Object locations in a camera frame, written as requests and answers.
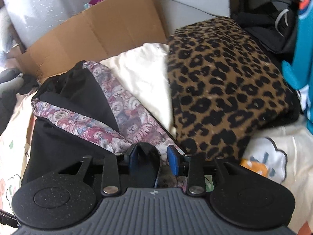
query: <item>purple object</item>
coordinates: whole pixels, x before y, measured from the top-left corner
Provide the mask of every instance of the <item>purple object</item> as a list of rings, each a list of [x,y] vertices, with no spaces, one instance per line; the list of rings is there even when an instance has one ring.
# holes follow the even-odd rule
[[[91,0],[90,2],[89,2],[89,4],[91,5],[91,6],[93,6],[93,5],[95,5],[95,4],[97,4],[97,3],[99,3],[99,2],[102,2],[103,0]]]

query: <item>leopard print fabric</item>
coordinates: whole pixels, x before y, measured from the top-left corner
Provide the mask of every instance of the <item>leopard print fabric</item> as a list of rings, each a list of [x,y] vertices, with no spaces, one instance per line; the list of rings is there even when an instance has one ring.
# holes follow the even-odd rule
[[[169,45],[176,139],[186,151],[240,159],[257,128],[292,108],[280,71],[232,19],[177,29]]]

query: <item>gray ribbed plate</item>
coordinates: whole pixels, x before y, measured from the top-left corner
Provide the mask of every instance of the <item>gray ribbed plate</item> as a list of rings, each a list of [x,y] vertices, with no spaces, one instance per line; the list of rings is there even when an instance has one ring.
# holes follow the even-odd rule
[[[106,198],[86,221],[58,231],[22,227],[14,235],[294,235],[286,227],[246,231],[234,227],[210,210],[204,199],[183,194],[180,188],[135,189]]]

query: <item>cardboard box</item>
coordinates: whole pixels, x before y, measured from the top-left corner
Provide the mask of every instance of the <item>cardboard box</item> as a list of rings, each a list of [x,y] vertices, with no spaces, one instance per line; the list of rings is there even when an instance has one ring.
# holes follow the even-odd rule
[[[157,1],[102,1],[36,41],[17,57],[19,68],[43,81],[81,60],[101,61],[146,42],[166,43]]]

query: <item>black cable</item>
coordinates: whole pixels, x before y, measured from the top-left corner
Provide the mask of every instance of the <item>black cable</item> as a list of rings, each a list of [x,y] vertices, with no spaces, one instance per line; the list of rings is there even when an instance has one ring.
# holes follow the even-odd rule
[[[206,13],[206,14],[208,14],[208,15],[211,15],[211,16],[213,16],[213,17],[221,17],[220,15],[216,15],[216,14],[213,14],[213,13],[209,13],[209,12],[203,11],[203,10],[201,10],[201,9],[198,9],[198,8],[196,8],[196,7],[193,7],[193,6],[191,6],[191,5],[188,5],[188,4],[185,4],[185,3],[182,3],[182,2],[176,1],[176,0],[169,0],[169,1],[180,3],[180,4],[182,4],[182,5],[191,7],[191,8],[193,8],[193,9],[196,9],[196,10],[198,10],[198,11],[201,11],[201,12]]]

